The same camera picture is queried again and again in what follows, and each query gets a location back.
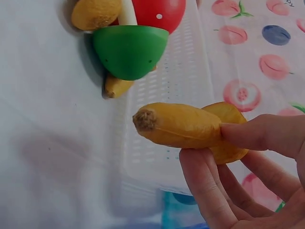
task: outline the green leaf print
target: green leaf print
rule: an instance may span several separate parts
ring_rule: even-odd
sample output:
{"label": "green leaf print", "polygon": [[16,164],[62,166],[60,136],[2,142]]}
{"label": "green leaf print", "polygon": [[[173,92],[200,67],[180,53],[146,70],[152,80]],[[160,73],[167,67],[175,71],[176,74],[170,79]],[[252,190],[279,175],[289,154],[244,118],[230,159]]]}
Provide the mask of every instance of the green leaf print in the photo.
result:
{"label": "green leaf print", "polygon": [[242,14],[239,13],[239,14],[236,14],[235,16],[231,17],[231,18],[239,18]]}
{"label": "green leaf print", "polygon": [[246,9],[244,8],[244,5],[243,5],[242,1],[239,1],[238,6],[239,6],[239,8],[240,8],[240,12],[241,12],[241,13],[242,13],[242,12],[245,12]]}
{"label": "green leaf print", "polygon": [[291,106],[293,106],[294,108],[302,111],[305,114],[305,106],[298,104],[298,103],[289,103]]}
{"label": "green leaf print", "polygon": [[241,17],[241,16],[245,16],[245,17],[254,17],[252,14],[246,12],[246,9],[245,9],[245,7],[244,7],[242,1],[239,1],[238,7],[239,7],[239,9],[240,9],[240,13],[236,14],[236,15],[233,16],[233,17],[230,17],[231,19],[233,19],[233,18],[239,18],[239,17]]}
{"label": "green leaf print", "polygon": [[247,12],[242,12],[242,15],[246,16],[246,17],[254,17],[252,14],[247,13]]}
{"label": "green leaf print", "polygon": [[279,212],[284,206],[285,206],[285,202],[283,201],[275,212]]}

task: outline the green toy cup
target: green toy cup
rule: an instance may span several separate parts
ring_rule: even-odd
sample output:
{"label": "green toy cup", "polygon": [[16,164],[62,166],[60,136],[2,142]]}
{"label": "green toy cup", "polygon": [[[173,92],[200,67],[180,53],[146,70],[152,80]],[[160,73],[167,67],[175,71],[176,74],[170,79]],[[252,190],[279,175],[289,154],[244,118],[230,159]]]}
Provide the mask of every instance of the green toy cup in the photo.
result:
{"label": "green toy cup", "polygon": [[93,33],[93,46],[115,77],[133,81],[144,77],[161,59],[169,33],[140,25],[118,25]]}

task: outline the pink peach pattern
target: pink peach pattern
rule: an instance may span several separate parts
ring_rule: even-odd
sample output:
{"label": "pink peach pattern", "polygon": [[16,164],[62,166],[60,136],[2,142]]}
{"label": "pink peach pattern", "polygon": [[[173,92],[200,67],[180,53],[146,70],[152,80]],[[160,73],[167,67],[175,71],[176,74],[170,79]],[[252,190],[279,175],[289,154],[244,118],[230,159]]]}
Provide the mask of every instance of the pink peach pattern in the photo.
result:
{"label": "pink peach pattern", "polygon": [[224,101],[235,105],[240,112],[254,110],[261,99],[261,92],[253,83],[232,80],[224,88]]}
{"label": "pink peach pattern", "polygon": [[212,5],[212,11],[220,16],[235,16],[240,13],[238,4],[233,0],[217,0]]}
{"label": "pink peach pattern", "polygon": [[248,40],[248,35],[242,28],[226,25],[218,31],[218,38],[225,44],[241,44]]}
{"label": "pink peach pattern", "polygon": [[289,15],[290,12],[289,6],[287,4],[284,4],[282,0],[267,0],[266,5],[271,12],[277,15],[281,15],[281,16]]}
{"label": "pink peach pattern", "polygon": [[288,107],[285,109],[282,109],[277,113],[277,115],[280,116],[297,116],[297,115],[304,115],[304,113],[294,107]]}
{"label": "pink peach pattern", "polygon": [[305,32],[305,19],[297,19],[296,25],[299,27],[300,30]]}
{"label": "pink peach pattern", "polygon": [[263,182],[253,173],[246,176],[242,182],[245,191],[258,203],[275,211],[282,200],[267,189]]}
{"label": "pink peach pattern", "polygon": [[261,56],[259,66],[262,73],[273,80],[282,80],[290,73],[290,67],[287,62],[282,57],[274,54]]}

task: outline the yellow toy fruit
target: yellow toy fruit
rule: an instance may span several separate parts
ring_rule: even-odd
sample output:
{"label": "yellow toy fruit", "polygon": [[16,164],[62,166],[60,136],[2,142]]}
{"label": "yellow toy fruit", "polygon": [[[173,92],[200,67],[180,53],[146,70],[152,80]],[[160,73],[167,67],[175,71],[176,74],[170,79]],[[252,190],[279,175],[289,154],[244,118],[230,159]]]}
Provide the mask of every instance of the yellow toy fruit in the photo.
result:
{"label": "yellow toy fruit", "polygon": [[184,104],[153,103],[133,116],[138,133],[152,142],[176,148],[206,148],[221,141],[221,120]]}
{"label": "yellow toy fruit", "polygon": [[105,92],[108,98],[118,98],[131,88],[134,81],[127,81],[115,78],[110,73],[107,75]]}
{"label": "yellow toy fruit", "polygon": [[248,152],[222,139],[221,123],[244,123],[239,110],[221,102],[202,109],[184,104],[148,104],[133,116],[138,133],[152,142],[175,148],[210,148],[216,164],[231,163]]}
{"label": "yellow toy fruit", "polygon": [[[226,102],[215,103],[202,109],[218,116],[222,123],[241,124],[247,122],[243,114],[235,106]],[[218,165],[240,160],[249,151],[248,149],[238,148],[227,141],[222,141],[220,145],[210,149]]]}
{"label": "yellow toy fruit", "polygon": [[83,31],[110,25],[122,9],[122,0],[79,0],[74,6],[72,24]]}

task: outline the toy fruit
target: toy fruit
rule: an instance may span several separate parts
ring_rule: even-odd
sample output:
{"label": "toy fruit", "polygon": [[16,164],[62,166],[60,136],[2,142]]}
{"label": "toy fruit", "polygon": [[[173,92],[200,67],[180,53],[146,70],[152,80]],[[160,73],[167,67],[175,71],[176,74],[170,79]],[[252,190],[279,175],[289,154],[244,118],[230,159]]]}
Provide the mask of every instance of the toy fruit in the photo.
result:
{"label": "toy fruit", "polygon": [[160,60],[169,33],[166,30],[137,25],[131,0],[122,0],[119,26],[93,33],[93,46],[115,77],[133,81],[144,77]]}
{"label": "toy fruit", "polygon": [[138,133],[152,142],[176,148],[205,148],[221,141],[221,120],[184,104],[148,104],[133,116]]}
{"label": "toy fruit", "polygon": [[119,15],[122,0],[79,0],[72,12],[72,24],[84,31],[110,25]]}
{"label": "toy fruit", "polygon": [[132,0],[139,25],[167,30],[170,34],[179,26],[186,0]]}
{"label": "toy fruit", "polygon": [[[215,103],[202,109],[218,116],[222,123],[241,124],[247,121],[235,106],[226,102]],[[240,160],[249,151],[238,148],[227,141],[223,141],[218,146],[210,149],[213,152],[216,163],[219,165]]]}
{"label": "toy fruit", "polygon": [[138,133],[156,144],[175,148],[209,147],[218,165],[239,160],[248,152],[222,139],[221,122],[246,122],[236,107],[225,102],[202,109],[184,104],[148,104],[132,119]]}
{"label": "toy fruit", "polygon": [[107,75],[105,91],[108,98],[118,98],[131,88],[134,81],[126,81],[115,78],[110,73]]}

